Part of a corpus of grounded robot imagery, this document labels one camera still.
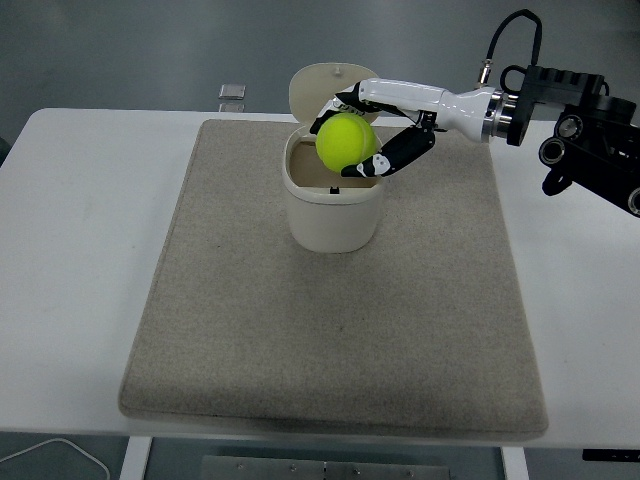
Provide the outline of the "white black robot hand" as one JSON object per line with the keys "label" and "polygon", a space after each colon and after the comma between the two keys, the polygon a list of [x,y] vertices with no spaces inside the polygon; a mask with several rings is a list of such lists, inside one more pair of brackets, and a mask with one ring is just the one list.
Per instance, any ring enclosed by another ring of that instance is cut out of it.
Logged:
{"label": "white black robot hand", "polygon": [[[417,160],[435,144],[435,133],[456,130],[475,142],[494,135],[496,90],[489,87],[454,94],[412,82],[361,80],[328,100],[311,125],[316,152],[331,171],[346,178],[385,177]],[[379,150],[365,120],[386,112],[412,125]]]}

